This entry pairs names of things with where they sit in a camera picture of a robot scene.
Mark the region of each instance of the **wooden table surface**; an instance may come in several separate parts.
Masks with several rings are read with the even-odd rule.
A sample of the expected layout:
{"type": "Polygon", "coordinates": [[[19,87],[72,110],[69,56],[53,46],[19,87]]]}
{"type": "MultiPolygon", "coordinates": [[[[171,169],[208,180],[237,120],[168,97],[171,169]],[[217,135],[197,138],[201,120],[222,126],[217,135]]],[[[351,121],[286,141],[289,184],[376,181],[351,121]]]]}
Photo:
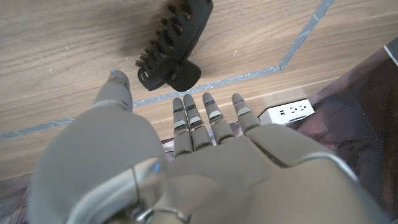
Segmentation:
{"type": "MultiPolygon", "coordinates": [[[[0,2],[0,134],[76,117],[90,108],[112,69],[131,82],[135,102],[175,92],[147,91],[135,61],[165,0],[3,0],[0,2]]],[[[240,93],[259,115],[267,107],[314,95],[398,35],[396,0],[214,0],[190,60],[202,70],[197,86],[278,65],[315,10],[332,2],[283,71],[209,88],[229,122],[240,93]]],[[[193,93],[201,103],[204,91],[193,93]]],[[[137,106],[161,139],[172,137],[172,98],[137,106]]],[[[0,180],[31,173],[64,126],[0,140],[0,180]]]]}

